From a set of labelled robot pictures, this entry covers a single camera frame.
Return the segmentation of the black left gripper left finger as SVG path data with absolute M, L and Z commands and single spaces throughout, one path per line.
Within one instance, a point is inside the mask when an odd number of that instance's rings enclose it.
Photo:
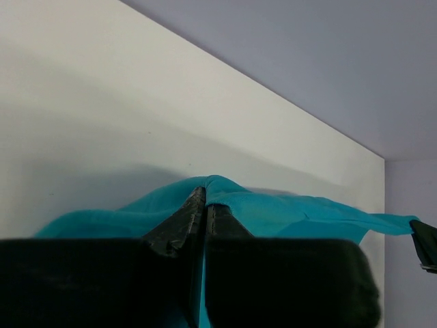
M 2 327 L 198 327 L 206 192 L 139 238 L 1 242 Z

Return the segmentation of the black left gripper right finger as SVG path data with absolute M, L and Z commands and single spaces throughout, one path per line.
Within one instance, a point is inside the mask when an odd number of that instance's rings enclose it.
M 367 257 L 339 239 L 253 236 L 228 207 L 208 207 L 205 306 L 213 327 L 377 327 Z

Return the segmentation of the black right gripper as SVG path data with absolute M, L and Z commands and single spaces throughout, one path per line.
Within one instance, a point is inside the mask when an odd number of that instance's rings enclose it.
M 421 261 L 421 268 L 428 273 L 436 273 L 436 228 L 418 220 L 412 220 L 410 227 L 416 253 Z

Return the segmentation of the teal t shirt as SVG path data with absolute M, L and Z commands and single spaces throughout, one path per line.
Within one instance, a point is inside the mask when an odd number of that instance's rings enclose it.
M 412 234 L 412 217 L 366 213 L 323 197 L 271 195 L 244 188 L 223 176 L 183 179 L 115 210 L 78 210 L 46 224 L 38 238 L 133 238 L 147 234 L 179 210 L 197 188 L 206 205 L 222 205 L 257 237 L 340 238 L 360 244 L 373 230 Z

